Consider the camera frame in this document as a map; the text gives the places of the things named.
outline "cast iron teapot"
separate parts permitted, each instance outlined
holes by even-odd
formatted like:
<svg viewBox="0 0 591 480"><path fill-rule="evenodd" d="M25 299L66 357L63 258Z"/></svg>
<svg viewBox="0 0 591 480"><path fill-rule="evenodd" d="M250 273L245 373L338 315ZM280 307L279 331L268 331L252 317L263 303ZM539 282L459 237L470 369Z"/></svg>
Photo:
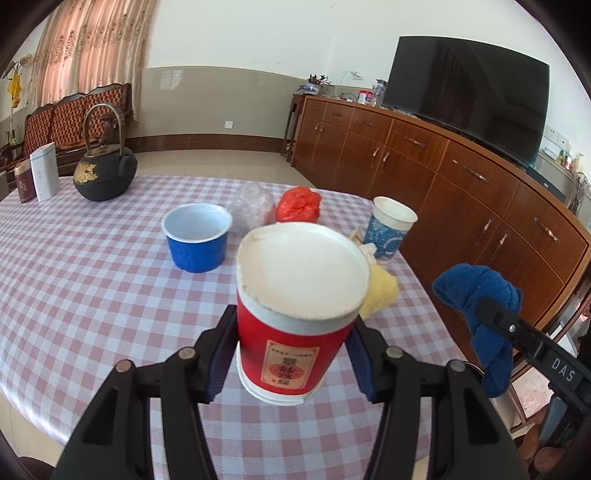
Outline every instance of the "cast iron teapot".
<svg viewBox="0 0 591 480"><path fill-rule="evenodd" d="M119 144L89 145L90 114L100 106L113 110L119 127ZM138 161L125 145L125 117L111 103L97 103L84 118L86 153L74 171L74 185L80 194L93 202L104 202L125 192L135 177Z"/></svg>

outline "gold floral pattern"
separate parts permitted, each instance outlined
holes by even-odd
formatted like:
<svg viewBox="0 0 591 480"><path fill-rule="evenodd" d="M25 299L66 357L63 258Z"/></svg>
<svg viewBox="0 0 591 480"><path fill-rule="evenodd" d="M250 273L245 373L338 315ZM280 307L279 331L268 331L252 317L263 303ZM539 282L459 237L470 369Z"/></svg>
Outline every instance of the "gold floral pattern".
<svg viewBox="0 0 591 480"><path fill-rule="evenodd" d="M87 181L98 180L99 176L95 173L96 165L92 163L80 162L74 171L74 182L82 185Z"/></svg>

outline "blue towel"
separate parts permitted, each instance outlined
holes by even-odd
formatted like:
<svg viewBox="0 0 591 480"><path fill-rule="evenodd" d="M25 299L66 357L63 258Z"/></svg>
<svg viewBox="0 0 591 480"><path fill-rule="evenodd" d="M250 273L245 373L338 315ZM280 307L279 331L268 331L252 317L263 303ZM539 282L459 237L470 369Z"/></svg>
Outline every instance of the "blue towel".
<svg viewBox="0 0 591 480"><path fill-rule="evenodd" d="M482 388L489 398L499 397L509 388L513 349L509 340L480 323L474 308L480 299L490 297L519 313L521 290L499 272L462 263L443 272L433 282L433 291L443 303L463 313L472 334L472 348L484 367Z"/></svg>

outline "white paper cup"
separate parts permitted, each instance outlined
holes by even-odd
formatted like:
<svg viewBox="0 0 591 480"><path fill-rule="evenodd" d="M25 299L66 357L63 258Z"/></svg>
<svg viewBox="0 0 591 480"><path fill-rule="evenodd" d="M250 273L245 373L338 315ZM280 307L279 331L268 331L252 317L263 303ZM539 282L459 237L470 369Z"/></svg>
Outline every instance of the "white paper cup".
<svg viewBox="0 0 591 480"><path fill-rule="evenodd" d="M363 243L374 244L376 260L386 263L392 260L417 220L417 214L405 204L388 197L376 197Z"/></svg>

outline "screw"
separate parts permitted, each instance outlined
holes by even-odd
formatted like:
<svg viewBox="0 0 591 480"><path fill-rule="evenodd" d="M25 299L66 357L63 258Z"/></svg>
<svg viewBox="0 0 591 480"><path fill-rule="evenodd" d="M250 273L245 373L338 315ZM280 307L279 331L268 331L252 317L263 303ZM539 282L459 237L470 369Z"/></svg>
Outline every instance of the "screw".
<svg viewBox="0 0 591 480"><path fill-rule="evenodd" d="M127 370L129 370L130 368L130 360L122 360L120 362L117 362L117 365L115 365L115 370L117 370L120 374L122 374L123 372L127 372Z"/></svg>
<svg viewBox="0 0 591 480"><path fill-rule="evenodd" d="M460 373L466 369L466 364L461 360L452 360L449 362L449 368L451 368L456 373Z"/></svg>
<svg viewBox="0 0 591 480"><path fill-rule="evenodd" d="M191 360L197 352L192 346L186 346L178 351L178 355L183 360Z"/></svg>
<svg viewBox="0 0 591 480"><path fill-rule="evenodd" d="M402 358L404 352L397 346L389 346L386 348L386 355L388 355L390 358L393 358L394 360L397 360L398 358Z"/></svg>

